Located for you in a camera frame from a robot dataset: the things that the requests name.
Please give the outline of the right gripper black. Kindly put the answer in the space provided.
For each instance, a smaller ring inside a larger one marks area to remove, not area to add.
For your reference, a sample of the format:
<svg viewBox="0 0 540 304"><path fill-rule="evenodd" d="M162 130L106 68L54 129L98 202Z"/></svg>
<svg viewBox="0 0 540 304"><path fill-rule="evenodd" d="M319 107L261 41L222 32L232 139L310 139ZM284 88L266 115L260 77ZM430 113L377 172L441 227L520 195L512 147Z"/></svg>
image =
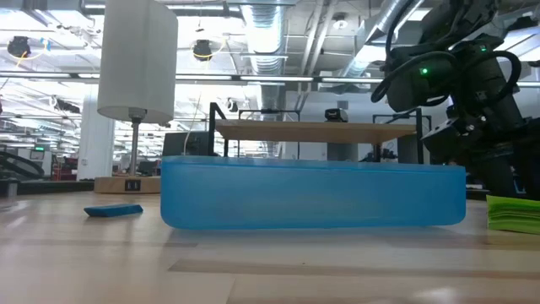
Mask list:
<svg viewBox="0 0 540 304"><path fill-rule="evenodd" d="M526 193L540 197L540 117L504 121L494 111L456 115L422 137L440 163L475 166L475 175L494 196L517 196L512 166Z"/></svg>

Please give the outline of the green sticky note pad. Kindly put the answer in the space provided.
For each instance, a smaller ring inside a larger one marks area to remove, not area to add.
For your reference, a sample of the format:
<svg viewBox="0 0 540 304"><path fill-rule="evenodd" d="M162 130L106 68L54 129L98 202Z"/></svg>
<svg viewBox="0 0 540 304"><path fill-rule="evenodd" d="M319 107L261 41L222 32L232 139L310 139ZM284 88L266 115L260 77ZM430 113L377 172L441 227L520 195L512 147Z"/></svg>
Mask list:
<svg viewBox="0 0 540 304"><path fill-rule="evenodd" d="M490 230L540 235L540 201L492 195L486 199Z"/></svg>

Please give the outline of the blue translucent plastic pencil box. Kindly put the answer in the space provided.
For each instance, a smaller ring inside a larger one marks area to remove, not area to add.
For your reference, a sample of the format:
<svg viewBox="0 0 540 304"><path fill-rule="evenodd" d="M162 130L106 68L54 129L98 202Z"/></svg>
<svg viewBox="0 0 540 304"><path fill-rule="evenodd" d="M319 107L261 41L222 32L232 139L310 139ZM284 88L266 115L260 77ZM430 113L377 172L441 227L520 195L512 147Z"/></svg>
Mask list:
<svg viewBox="0 0 540 304"><path fill-rule="evenodd" d="M460 166L167 156L160 213L186 230L455 225Z"/></svg>

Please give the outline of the blue eraser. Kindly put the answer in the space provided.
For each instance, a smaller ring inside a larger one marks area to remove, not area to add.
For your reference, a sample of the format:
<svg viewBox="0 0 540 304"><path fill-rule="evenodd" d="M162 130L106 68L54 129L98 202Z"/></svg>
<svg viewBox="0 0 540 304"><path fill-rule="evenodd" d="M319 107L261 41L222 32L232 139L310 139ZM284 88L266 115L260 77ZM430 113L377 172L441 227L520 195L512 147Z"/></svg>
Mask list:
<svg viewBox="0 0 540 304"><path fill-rule="evenodd" d="M130 214L140 214L143 208L139 204L114 204L106 206L93 206L84 208L89 217L118 217Z"/></svg>

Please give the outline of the black oblong device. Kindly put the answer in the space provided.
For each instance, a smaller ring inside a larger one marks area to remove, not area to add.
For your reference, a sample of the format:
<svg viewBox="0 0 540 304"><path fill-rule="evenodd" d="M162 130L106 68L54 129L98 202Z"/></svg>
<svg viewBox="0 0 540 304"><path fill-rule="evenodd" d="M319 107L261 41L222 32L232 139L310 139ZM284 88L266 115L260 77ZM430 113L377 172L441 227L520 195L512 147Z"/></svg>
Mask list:
<svg viewBox="0 0 540 304"><path fill-rule="evenodd" d="M342 108L326 109L324 116L328 122L348 122L348 114Z"/></svg>

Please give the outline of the black computer monitor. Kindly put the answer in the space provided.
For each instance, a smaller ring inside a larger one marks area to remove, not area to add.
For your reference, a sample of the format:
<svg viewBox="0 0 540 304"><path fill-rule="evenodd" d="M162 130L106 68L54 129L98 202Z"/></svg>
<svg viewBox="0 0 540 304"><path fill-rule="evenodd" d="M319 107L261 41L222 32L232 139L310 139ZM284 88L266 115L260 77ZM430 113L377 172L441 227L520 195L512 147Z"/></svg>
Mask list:
<svg viewBox="0 0 540 304"><path fill-rule="evenodd" d="M164 139L162 155L208 155L208 133L167 133Z"/></svg>

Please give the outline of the white-shade lamp with wooden base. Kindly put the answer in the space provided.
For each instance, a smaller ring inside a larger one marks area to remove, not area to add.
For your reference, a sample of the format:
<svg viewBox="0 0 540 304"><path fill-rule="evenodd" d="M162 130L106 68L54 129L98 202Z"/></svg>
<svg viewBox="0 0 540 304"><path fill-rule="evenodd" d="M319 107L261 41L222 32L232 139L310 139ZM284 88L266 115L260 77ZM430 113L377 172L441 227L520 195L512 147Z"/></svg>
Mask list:
<svg viewBox="0 0 540 304"><path fill-rule="evenodd" d="M132 125L130 173L97 177L94 191L155 194L158 177L138 176L138 136L143 123L174 117L178 20L156 0L105 0L97 112Z"/></svg>

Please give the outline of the white building column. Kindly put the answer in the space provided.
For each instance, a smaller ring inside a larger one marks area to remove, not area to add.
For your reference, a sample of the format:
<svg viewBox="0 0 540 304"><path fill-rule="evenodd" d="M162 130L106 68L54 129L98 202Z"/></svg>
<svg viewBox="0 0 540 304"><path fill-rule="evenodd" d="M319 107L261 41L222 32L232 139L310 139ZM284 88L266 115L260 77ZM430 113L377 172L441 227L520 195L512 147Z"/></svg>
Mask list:
<svg viewBox="0 0 540 304"><path fill-rule="evenodd" d="M111 176L115 121L98 113L97 84L86 86L78 150L78 180Z"/></svg>

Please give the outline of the black curved railing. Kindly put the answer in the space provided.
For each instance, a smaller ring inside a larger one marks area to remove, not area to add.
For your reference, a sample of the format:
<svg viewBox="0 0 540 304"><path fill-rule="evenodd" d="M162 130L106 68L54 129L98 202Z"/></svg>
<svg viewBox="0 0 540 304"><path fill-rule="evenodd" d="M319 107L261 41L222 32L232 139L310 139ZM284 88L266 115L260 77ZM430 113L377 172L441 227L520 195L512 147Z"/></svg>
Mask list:
<svg viewBox="0 0 540 304"><path fill-rule="evenodd" d="M45 174L41 166L18 155L0 151L0 167L24 177L39 179Z"/></svg>

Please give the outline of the silver spiral air duct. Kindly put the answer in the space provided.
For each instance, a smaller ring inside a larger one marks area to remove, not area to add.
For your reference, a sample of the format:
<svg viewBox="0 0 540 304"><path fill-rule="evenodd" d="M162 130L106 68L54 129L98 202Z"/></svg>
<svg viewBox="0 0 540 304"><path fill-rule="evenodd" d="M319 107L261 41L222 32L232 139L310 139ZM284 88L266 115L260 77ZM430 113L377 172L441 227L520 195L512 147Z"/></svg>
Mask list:
<svg viewBox="0 0 540 304"><path fill-rule="evenodd" d="M356 51L341 70L341 78L359 78L371 62L385 59L385 47L371 46L370 43L388 34L392 21L406 3L407 0L384 0L380 12L360 24L354 40Z"/></svg>

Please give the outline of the wooden shelf riser black frame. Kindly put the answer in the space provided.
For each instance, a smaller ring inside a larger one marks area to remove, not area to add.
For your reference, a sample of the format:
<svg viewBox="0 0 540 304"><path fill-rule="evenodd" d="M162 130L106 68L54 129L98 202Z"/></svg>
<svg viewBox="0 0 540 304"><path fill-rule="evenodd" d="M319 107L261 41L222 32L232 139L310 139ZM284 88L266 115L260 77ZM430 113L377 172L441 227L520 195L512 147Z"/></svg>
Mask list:
<svg viewBox="0 0 540 304"><path fill-rule="evenodd" d="M370 144L375 161L382 160L382 144L402 136L413 135L417 139L417 161L424 163L422 120L426 116L419 109L387 116L383 123L350 122L275 122L230 120L215 102L210 104L208 122L208 153L214 152L214 137L219 133L224 139L224 156L229 155L229 141L270 141L330 144Z"/></svg>

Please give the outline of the silver ribbed air duct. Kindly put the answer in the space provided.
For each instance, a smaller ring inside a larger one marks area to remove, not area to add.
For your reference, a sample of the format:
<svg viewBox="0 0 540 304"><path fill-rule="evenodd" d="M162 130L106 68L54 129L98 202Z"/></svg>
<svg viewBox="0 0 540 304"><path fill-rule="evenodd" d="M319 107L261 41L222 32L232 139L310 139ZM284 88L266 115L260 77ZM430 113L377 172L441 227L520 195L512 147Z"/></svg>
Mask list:
<svg viewBox="0 0 540 304"><path fill-rule="evenodd" d="M251 69L256 76L284 74L284 6L269 4L242 5Z"/></svg>

